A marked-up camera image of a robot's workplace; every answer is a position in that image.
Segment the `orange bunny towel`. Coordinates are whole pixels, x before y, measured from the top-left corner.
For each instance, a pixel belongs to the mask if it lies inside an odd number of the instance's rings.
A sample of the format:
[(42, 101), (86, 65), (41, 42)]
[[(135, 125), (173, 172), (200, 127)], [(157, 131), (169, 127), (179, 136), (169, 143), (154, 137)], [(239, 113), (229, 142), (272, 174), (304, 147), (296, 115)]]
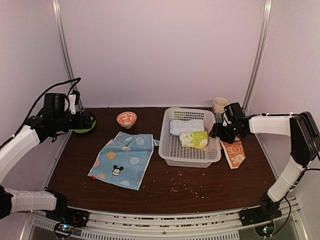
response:
[(241, 141), (232, 144), (220, 141), (221, 148), (224, 152), (226, 161), (230, 169), (237, 169), (246, 159), (245, 151)]

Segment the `white perforated plastic basket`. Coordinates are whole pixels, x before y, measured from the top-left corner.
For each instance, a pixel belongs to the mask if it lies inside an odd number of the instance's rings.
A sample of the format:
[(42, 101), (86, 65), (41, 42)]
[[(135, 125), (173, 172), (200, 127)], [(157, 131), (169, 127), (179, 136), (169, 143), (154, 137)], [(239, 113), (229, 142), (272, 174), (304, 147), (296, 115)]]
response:
[(216, 123), (214, 114), (209, 110), (181, 108), (167, 109), (164, 112), (158, 154), (169, 166), (207, 168), (217, 163), (221, 157), (220, 141), (217, 138), (208, 138), (205, 148), (182, 147), (178, 136), (170, 134), (172, 120), (203, 120), (204, 129), (209, 133)]

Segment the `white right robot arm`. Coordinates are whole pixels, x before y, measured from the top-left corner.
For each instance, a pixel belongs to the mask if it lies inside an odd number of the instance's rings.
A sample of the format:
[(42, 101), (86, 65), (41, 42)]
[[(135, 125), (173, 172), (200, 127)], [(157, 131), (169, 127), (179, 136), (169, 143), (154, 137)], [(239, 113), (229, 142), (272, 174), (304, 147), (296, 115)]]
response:
[(275, 183), (261, 197), (259, 220), (268, 220), (280, 202), (320, 157), (320, 131), (309, 111), (247, 115), (238, 102), (214, 110), (217, 122), (210, 136), (233, 144), (255, 135), (276, 174)]

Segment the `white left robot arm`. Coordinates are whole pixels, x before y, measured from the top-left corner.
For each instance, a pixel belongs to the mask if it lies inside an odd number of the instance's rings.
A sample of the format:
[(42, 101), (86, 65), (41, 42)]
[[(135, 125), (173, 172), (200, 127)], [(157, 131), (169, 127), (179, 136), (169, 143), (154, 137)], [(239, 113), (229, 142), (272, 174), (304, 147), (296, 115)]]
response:
[[(80, 93), (46, 93), (43, 108), (37, 115), (27, 117), (22, 127), (0, 148), (0, 179), (32, 149), (50, 138), (73, 130), (89, 130), (94, 127), (95, 116), (87, 110), (76, 110)], [(0, 217), (12, 213), (46, 211), (53, 218), (67, 222), (72, 218), (67, 198), (53, 190), (27, 191), (0, 188)]]

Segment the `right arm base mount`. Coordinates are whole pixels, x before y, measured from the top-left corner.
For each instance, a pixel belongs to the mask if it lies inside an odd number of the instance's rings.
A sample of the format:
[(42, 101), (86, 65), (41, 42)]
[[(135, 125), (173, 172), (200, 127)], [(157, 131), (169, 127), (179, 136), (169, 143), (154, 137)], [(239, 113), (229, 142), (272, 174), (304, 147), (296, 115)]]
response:
[(242, 226), (255, 225), (281, 217), (280, 203), (280, 201), (274, 202), (265, 193), (260, 198), (259, 206), (253, 208), (245, 207), (239, 212)]

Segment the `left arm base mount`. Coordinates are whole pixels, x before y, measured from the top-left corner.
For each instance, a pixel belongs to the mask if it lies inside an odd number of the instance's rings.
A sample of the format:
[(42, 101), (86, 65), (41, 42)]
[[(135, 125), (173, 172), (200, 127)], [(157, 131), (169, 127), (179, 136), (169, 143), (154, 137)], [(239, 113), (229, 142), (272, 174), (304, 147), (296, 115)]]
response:
[(45, 217), (54, 221), (67, 223), (76, 228), (87, 226), (89, 212), (68, 207), (67, 197), (56, 191), (49, 191), (56, 198), (56, 207), (54, 210), (45, 210)]

